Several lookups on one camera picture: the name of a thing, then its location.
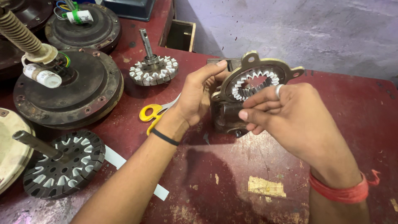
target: gray wall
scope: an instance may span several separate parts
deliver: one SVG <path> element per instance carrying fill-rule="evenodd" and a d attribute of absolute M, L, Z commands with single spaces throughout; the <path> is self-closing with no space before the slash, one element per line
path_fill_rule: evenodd
<path fill-rule="evenodd" d="M 398 83 L 398 0 L 177 0 L 194 50 L 285 60 L 291 67 Z"/>

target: green wire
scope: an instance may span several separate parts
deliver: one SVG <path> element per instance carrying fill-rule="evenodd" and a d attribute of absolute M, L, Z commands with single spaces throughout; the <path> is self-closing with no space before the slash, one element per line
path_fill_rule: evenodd
<path fill-rule="evenodd" d="M 65 66 L 65 67 L 69 67 L 69 66 L 70 66 L 70 58 L 69 58 L 65 53 L 63 53 L 63 52 L 58 51 L 58 53 L 61 53 L 61 54 L 65 55 L 66 59 L 68 60 L 68 61 L 66 62 L 66 66 Z"/>

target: yellow scissors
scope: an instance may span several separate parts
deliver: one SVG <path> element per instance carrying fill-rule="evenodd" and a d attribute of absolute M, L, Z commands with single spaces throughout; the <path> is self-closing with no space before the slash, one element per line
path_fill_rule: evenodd
<path fill-rule="evenodd" d="M 179 96 L 181 95 L 181 93 L 177 96 L 177 98 L 175 100 L 173 100 L 172 102 L 168 103 L 168 104 L 163 104 L 163 105 L 158 105 L 158 104 L 150 104 L 145 106 L 141 111 L 140 111 L 140 119 L 142 121 L 150 121 L 153 118 L 155 118 L 155 120 L 152 122 L 152 124 L 149 126 L 149 128 L 146 130 L 146 135 L 149 136 L 151 130 L 153 129 L 153 127 L 158 123 L 158 121 L 162 118 L 163 114 L 170 109 L 170 107 L 172 107 L 176 101 L 178 100 Z M 152 108 L 153 112 L 151 115 L 147 116 L 145 115 L 145 112 L 147 109 Z"/>

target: white paper strip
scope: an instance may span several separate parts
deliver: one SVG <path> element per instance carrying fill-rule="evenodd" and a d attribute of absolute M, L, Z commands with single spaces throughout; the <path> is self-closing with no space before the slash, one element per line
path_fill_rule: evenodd
<path fill-rule="evenodd" d="M 127 161 L 107 145 L 105 145 L 105 159 L 112 165 L 116 166 L 116 169 L 120 169 L 120 167 Z M 169 191 L 158 184 L 153 194 L 164 201 L 167 198 Z"/>

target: wooden table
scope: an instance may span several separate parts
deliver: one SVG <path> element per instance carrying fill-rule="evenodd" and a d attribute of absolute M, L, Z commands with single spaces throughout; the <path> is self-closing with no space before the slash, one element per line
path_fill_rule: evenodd
<path fill-rule="evenodd" d="M 185 76 L 213 57 L 157 46 L 164 45 L 172 16 L 172 0 L 163 0 L 155 3 L 149 22 L 120 19 L 123 35 L 111 56 L 125 77 L 125 90 L 116 107 L 87 128 L 126 159 L 147 137 L 150 123 L 139 120 L 140 109 L 175 99 Z M 179 62 L 179 73 L 171 82 L 137 86 L 128 77 L 129 68 L 145 54 L 140 28 L 147 29 L 155 54 Z M 16 111 L 15 81 L 0 83 L 0 107 Z M 361 171 L 370 179 L 371 169 L 381 172 L 380 185 L 370 188 L 367 199 L 372 222 L 398 223 L 398 206 L 394 209 L 392 203 L 398 201 L 398 92 L 393 83 L 312 70 L 289 84 L 300 82 L 318 89 Z M 46 141 L 66 132 L 35 128 Z M 215 133 L 208 114 L 184 136 L 159 182 L 170 193 L 165 201 L 152 197 L 142 223 L 307 223 L 308 170 L 307 164 L 287 153 L 268 133 L 239 139 Z M 19 178 L 0 196 L 0 223 L 69 223 L 115 171 L 105 162 L 85 189 L 54 201 L 28 196 Z M 269 196 L 267 187 L 248 189 L 249 179 L 282 183 L 286 197 Z"/>

